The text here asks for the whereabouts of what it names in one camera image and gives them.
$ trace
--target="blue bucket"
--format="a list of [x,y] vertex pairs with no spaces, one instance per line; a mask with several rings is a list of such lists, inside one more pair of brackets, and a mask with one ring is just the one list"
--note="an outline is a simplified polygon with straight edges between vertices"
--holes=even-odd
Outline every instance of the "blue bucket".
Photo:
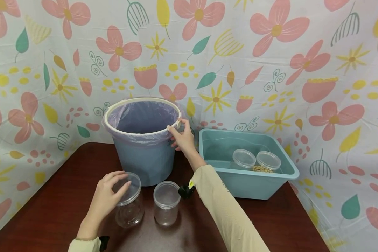
[[103,124],[111,133],[120,164],[139,176],[142,186],[163,182],[172,172],[175,150],[167,125],[179,128],[181,111],[161,98],[132,98],[110,106]]

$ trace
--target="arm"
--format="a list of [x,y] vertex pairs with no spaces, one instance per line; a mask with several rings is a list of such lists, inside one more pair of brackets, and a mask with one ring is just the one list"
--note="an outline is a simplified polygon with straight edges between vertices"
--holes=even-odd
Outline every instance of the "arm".
[[98,182],[88,213],[81,222],[77,237],[70,243],[69,252],[99,252],[101,247],[97,234],[99,225],[126,193],[131,182],[123,185],[117,193],[112,191],[112,187],[126,177],[124,171],[115,171],[105,175]]
[[229,193],[215,169],[207,165],[197,153],[189,121],[181,120],[181,122],[185,123],[183,133],[168,128],[176,141],[172,147],[177,146],[178,150],[183,151],[191,164],[195,172],[192,181],[203,204],[212,215],[227,249],[232,252],[269,252],[255,226]]

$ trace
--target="clear plastic container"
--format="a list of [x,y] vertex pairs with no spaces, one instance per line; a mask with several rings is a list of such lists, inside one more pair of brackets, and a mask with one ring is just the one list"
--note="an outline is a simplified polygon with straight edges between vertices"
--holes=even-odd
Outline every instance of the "clear plastic container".
[[178,218],[181,196],[179,186],[172,181],[159,183],[154,189],[154,218],[159,225],[170,226]]
[[279,157],[268,151],[260,151],[256,155],[256,161],[259,165],[270,170],[277,170],[281,165]]
[[141,181],[134,173],[129,173],[127,178],[119,180],[112,188],[117,192],[125,183],[131,181],[128,191],[120,199],[116,206],[115,220],[123,228],[137,225],[144,215],[143,196],[141,195]]
[[250,170],[255,166],[256,157],[252,152],[245,149],[236,149],[232,154],[231,169]]

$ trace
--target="bucket rim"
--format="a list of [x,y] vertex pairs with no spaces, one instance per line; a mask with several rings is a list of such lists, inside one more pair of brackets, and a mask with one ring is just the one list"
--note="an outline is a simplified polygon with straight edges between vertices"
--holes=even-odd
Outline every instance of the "bucket rim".
[[[105,112],[104,114],[104,123],[105,125],[110,129],[112,130],[113,132],[115,133],[122,133],[124,135],[134,135],[134,136],[146,136],[146,135],[156,135],[156,134],[159,134],[159,133],[163,133],[163,132],[167,132],[168,129],[165,128],[165,129],[162,129],[162,130],[159,130],[157,132],[151,132],[151,133],[144,133],[144,134],[140,134],[140,133],[128,133],[128,132],[123,132],[121,130],[118,130],[114,127],[112,127],[109,123],[108,123],[108,115],[110,112],[112,112],[113,110],[115,110],[116,108],[120,107],[121,105],[125,105],[125,104],[128,104],[128,103],[135,103],[135,102],[160,102],[160,103],[164,103],[164,104],[168,104],[170,105],[171,107],[173,107],[176,111],[178,111],[178,118],[181,118],[182,117],[182,112],[181,110],[179,109],[178,106],[176,106],[175,103],[171,102],[171,101],[168,101],[168,100],[165,100],[165,99],[162,99],[162,98],[155,98],[155,97],[136,97],[136,98],[131,98],[131,99],[126,99],[126,100],[121,100],[121,101],[118,101],[117,103],[113,104],[112,106],[110,106],[107,111]],[[174,122],[173,125],[171,125],[171,127],[175,127],[175,128],[179,128],[180,127],[180,124],[181,122],[179,120],[176,120],[176,122]]]

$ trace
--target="person's right hand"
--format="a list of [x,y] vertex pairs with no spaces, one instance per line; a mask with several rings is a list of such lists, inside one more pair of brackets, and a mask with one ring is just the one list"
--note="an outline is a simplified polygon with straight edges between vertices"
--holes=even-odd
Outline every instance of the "person's right hand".
[[179,133],[174,127],[168,125],[168,131],[173,135],[171,140],[175,141],[171,147],[178,151],[182,151],[185,155],[189,152],[195,151],[195,142],[192,130],[190,129],[189,121],[186,119],[179,118],[180,122],[185,125],[183,132]]

